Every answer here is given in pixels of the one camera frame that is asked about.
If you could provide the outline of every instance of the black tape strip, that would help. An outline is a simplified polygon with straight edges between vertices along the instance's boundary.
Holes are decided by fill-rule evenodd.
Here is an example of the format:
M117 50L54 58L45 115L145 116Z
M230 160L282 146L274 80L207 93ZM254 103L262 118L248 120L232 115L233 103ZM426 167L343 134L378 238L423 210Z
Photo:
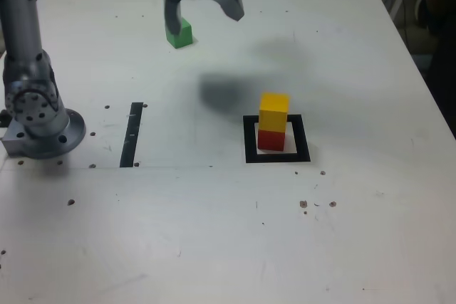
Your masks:
M257 139L255 137L255 123L258 115L245 115L244 121L244 144L246 163L292 163L310 162L311 156L307 147L306 133L300 114L288 115L287 121L293 126L294 143L296 153L257 154Z
M131 104L127 132L125 133L125 140L123 142L122 157L120 157L120 167L133 167L142 113L143 103Z

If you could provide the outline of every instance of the stacked blocks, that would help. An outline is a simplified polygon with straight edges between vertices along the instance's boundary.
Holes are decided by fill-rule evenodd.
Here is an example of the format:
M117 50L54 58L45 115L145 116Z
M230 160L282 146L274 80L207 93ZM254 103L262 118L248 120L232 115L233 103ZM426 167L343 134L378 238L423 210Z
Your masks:
M166 27L166 39L176 49L188 46L193 43L192 26L188 21L182 18L182 28L180 29L180 33L178 35L173 35L168 30L168 27Z
M259 106L258 148L284 151L289 96L265 93Z

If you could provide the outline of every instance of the gray robot arm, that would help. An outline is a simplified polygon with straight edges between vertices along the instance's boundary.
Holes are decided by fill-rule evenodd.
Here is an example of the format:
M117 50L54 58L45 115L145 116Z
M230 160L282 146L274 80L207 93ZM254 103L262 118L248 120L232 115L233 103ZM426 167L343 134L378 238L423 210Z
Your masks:
M165 0L165 23L180 32L181 0ZM229 17L244 15L242 0L215 0ZM36 0L0 0L4 31L5 106L12 116L2 142L12 157L42 159L78 146L86 133L83 118L65 109L51 60L41 46Z

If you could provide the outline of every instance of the white table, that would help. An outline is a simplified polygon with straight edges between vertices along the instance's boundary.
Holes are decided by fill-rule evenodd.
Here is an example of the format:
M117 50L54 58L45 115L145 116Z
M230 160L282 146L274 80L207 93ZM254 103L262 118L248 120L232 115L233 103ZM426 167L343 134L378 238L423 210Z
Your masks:
M0 302L453 302L456 142L382 2L243 1L239 23L183 1L178 51L162 0L38 1L96 136L23 165L0 149ZM245 164L264 91L290 94L311 163ZM132 102L140 167L120 169Z

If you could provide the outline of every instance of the black square marker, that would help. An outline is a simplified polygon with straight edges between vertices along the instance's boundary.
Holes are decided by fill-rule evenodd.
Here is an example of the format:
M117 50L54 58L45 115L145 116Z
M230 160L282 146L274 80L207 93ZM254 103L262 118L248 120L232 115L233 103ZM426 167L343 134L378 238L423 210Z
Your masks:
M294 144L296 153L279 154L258 154L257 138L255 136L255 124L258 122L258 115L244 115L244 144L246 163L293 163L310 162L311 156L307 147L306 133L300 114L288 114L287 122L293 126Z

